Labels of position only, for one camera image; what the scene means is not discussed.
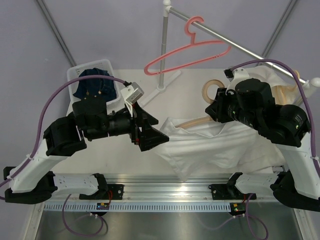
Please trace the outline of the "white satin garment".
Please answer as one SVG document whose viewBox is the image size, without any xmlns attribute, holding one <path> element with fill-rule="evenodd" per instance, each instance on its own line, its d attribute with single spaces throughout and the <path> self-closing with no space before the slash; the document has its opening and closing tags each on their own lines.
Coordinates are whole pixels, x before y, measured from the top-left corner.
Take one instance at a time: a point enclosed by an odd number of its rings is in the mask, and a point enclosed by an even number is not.
<svg viewBox="0 0 320 240">
<path fill-rule="evenodd" d="M 285 164 L 275 144 L 240 122 L 210 120 L 186 128 L 188 123 L 189 119 L 167 118 L 160 130 L 169 141 L 154 148 L 183 181 L 203 167 L 252 173 Z"/>
</svg>

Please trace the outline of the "dark blue denim skirt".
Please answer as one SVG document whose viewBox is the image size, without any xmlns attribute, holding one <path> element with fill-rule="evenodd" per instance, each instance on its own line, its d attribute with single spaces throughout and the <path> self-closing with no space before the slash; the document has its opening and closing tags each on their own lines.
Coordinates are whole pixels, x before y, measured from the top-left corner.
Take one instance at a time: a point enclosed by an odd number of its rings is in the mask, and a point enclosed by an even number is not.
<svg viewBox="0 0 320 240">
<path fill-rule="evenodd" d="M 108 103 L 117 98 L 117 93 L 114 81 L 104 78 L 93 78 L 79 81 L 73 96 L 81 100 L 86 96 L 100 96 Z"/>
</svg>

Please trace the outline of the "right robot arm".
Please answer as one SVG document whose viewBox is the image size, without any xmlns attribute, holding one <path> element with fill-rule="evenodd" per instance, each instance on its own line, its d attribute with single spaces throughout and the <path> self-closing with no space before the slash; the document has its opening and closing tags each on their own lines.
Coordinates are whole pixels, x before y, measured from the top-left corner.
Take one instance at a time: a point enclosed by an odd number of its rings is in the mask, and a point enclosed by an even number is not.
<svg viewBox="0 0 320 240">
<path fill-rule="evenodd" d="M 305 111 L 292 104 L 276 104 L 268 83 L 249 78 L 234 89 L 220 87 L 206 109 L 214 121 L 237 121 L 279 147 L 288 171 L 270 175 L 234 173 L 227 182 L 232 198 L 242 194 L 274 196 L 283 205 L 319 212 L 320 178 L 311 160 L 311 123 Z"/>
</svg>

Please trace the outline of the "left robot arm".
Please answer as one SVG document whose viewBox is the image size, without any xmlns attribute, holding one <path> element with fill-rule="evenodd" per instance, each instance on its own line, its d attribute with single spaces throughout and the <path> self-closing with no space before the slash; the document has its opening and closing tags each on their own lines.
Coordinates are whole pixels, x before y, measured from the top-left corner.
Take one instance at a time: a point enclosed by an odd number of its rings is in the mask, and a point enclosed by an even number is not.
<svg viewBox="0 0 320 240">
<path fill-rule="evenodd" d="M 99 97 L 75 102 L 72 112 L 58 118 L 44 131 L 35 154 L 17 167 L 6 167 L 3 178 L 9 183 L 4 200 L 7 203 L 33 205 L 56 195 L 76 194 L 81 200 L 117 200 L 121 196 L 101 173 L 66 176 L 53 173 L 58 163 L 86 149 L 87 141 L 129 135 L 133 144 L 144 152 L 169 141 L 155 129 L 158 120 L 137 103 L 107 112 Z"/>
</svg>

